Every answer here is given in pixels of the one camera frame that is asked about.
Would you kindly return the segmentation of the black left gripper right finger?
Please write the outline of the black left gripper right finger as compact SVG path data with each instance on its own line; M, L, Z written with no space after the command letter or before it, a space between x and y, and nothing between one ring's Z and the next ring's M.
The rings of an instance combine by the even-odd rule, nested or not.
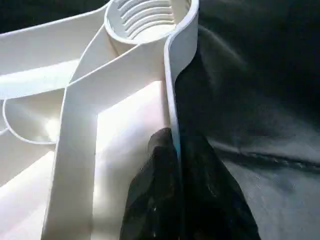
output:
M259 240L238 182L207 140L188 131L180 139L188 239Z

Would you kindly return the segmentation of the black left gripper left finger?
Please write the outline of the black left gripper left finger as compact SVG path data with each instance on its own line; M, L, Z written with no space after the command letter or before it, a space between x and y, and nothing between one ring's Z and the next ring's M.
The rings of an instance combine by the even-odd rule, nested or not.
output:
M178 240L181 234L181 186L171 129L154 133L148 160L129 185L121 240Z

